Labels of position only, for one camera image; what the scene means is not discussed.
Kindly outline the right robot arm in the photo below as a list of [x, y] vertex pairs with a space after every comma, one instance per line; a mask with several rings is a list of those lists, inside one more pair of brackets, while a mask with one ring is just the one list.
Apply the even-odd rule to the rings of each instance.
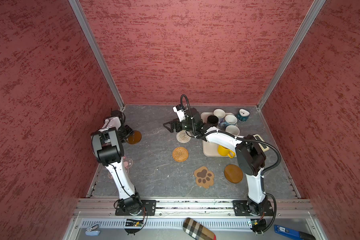
[[[253, 135], [246, 137], [235, 136], [227, 131], [215, 127], [213, 124], [205, 123], [195, 108], [186, 109], [180, 105], [174, 107], [178, 117], [163, 126], [170, 131], [186, 131], [190, 136], [205, 142], [214, 143], [232, 151], [236, 158], [238, 167], [246, 175], [248, 194], [244, 210], [259, 216], [269, 209], [268, 197], [264, 187], [264, 174], [281, 163], [281, 154], [277, 148], [264, 141], [257, 140]], [[261, 146], [267, 146], [276, 153], [277, 161], [269, 167], [265, 166], [266, 155]]]

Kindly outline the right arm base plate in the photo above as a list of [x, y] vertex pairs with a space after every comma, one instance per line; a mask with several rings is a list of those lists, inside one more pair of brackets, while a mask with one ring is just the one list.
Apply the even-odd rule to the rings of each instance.
[[270, 217], [274, 215], [271, 202], [267, 199], [264, 199], [264, 201], [260, 204], [247, 200], [234, 200], [232, 201], [232, 204], [235, 216]]

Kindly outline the pink flower coaster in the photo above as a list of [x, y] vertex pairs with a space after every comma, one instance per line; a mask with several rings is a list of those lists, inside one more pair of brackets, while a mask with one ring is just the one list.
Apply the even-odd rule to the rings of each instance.
[[[124, 156], [124, 157], [123, 157], [123, 164], [124, 164], [124, 167], [125, 167], [125, 170], [126, 170], [127, 175], [129, 175], [129, 174], [130, 174], [130, 168], [131, 168], [131, 167], [133, 166], [133, 164], [134, 164], [133, 160]], [[111, 174], [110, 171], [108, 172], [108, 178], [111, 179], [111, 180], [113, 180], [113, 175]]]

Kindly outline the dark amber round coaster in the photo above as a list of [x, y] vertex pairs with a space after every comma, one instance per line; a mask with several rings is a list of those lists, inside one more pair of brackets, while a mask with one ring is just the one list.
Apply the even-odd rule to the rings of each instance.
[[135, 145], [142, 140], [142, 134], [140, 131], [134, 131], [129, 137], [127, 137], [126, 142], [130, 145]]

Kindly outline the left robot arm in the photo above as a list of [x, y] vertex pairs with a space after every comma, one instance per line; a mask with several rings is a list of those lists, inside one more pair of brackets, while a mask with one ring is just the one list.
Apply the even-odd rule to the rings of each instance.
[[143, 204], [139, 193], [132, 184], [124, 164], [123, 143], [134, 135], [134, 131], [125, 124], [126, 116], [119, 110], [111, 111], [104, 125], [91, 134], [92, 151], [97, 162], [111, 174], [119, 192], [116, 209], [131, 216], [143, 213]]

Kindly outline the rattan round coaster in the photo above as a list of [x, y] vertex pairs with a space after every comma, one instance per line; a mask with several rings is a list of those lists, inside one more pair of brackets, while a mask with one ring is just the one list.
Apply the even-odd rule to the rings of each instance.
[[172, 152], [172, 157], [176, 162], [184, 162], [188, 159], [189, 157], [189, 152], [186, 148], [184, 147], [177, 147], [173, 150]]

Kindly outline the multicolour woven round coaster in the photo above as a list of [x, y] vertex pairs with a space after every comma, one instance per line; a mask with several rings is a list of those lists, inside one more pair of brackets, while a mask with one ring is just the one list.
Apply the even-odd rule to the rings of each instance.
[[185, 130], [178, 132], [176, 135], [176, 138], [177, 138], [178, 142], [183, 143], [183, 144], [188, 143], [191, 140], [191, 136], [189, 136], [189, 134]]

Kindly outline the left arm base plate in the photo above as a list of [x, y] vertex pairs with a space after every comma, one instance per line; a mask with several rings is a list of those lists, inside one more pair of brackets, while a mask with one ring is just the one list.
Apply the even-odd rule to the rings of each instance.
[[141, 200], [141, 203], [130, 203], [127, 205], [125, 201], [120, 204], [118, 201], [115, 202], [114, 206], [116, 216], [154, 216], [156, 212], [156, 200]]

